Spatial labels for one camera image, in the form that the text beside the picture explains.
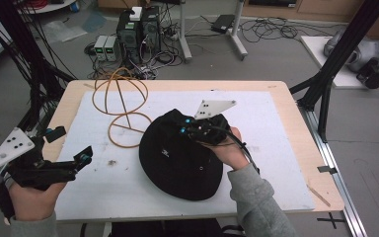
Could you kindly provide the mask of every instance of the gray floor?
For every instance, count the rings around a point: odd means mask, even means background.
[[[90,9],[77,14],[68,10],[42,14],[41,19],[46,23],[69,18],[66,22],[68,27],[83,26],[87,20],[95,17],[95,12]],[[188,28],[199,20],[188,21]],[[78,78],[86,79],[92,72],[92,63],[83,53],[84,47],[98,35],[113,34],[115,27],[115,21],[106,21],[91,33],[72,41],[55,42],[51,46]],[[207,27],[208,25],[199,24],[197,28]],[[332,34],[335,30],[325,29]],[[158,79],[272,80],[284,81],[288,87],[292,87],[319,70],[305,47],[293,39],[263,39],[256,43],[242,39],[242,42],[249,53],[244,61],[240,60],[232,43],[224,37],[189,39],[193,61],[161,69]],[[299,99],[302,94],[303,92],[297,93],[294,98]],[[1,55],[0,143],[17,125],[28,106],[27,83],[10,58]],[[368,236],[378,237],[379,90],[334,89],[328,118],[328,139]],[[302,236],[349,236],[344,223],[339,222],[334,228],[331,222],[317,221],[317,218],[329,218],[328,213],[288,216]],[[333,213],[333,216],[342,219],[341,213]],[[2,219],[0,213],[0,236],[8,236],[9,228],[3,224]],[[234,219],[220,221],[232,223]],[[101,236],[103,227],[102,223],[89,225],[87,236]],[[79,236],[80,224],[61,224],[58,228],[61,237]]]

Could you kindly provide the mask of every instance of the baseball cap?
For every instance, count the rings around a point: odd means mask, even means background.
[[[210,149],[180,134],[186,119],[176,109],[156,118],[139,146],[141,166],[160,190],[188,200],[214,196],[223,175],[223,163]]]

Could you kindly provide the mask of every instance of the gray sleeve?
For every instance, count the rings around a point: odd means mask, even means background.
[[[57,237],[56,214],[40,221],[19,221],[11,217],[11,237]]]
[[[238,220],[247,236],[298,236],[287,216],[276,203],[273,188],[250,164],[228,173],[237,204]]]

